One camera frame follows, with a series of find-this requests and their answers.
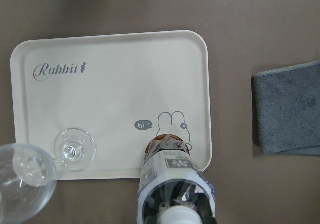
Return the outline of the tea bottle white cap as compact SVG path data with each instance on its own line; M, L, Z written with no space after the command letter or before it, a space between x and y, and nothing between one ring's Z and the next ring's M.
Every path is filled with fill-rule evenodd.
M187 144L163 134L147 146L137 206L138 223L216 223L215 190Z

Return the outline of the cream rabbit print tray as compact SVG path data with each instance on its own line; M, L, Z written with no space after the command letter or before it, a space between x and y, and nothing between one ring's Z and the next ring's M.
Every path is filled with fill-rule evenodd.
M29 40L10 61L15 137L53 153L69 128L87 131L89 168L61 180L140 177L145 149L172 133L200 170L212 159L208 48L190 30Z

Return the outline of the grey folded cloth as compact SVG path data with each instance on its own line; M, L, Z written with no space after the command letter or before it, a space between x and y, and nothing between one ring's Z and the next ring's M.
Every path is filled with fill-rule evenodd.
M263 154L320 154L319 70L315 60L252 77Z

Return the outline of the clear wine glass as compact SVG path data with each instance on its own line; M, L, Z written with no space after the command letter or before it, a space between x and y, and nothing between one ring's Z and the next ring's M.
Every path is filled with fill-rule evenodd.
M85 170L97 150L92 136L78 128L59 133L53 146L53 156L31 144L0 147L1 223L25 223L37 215L53 196L58 172Z

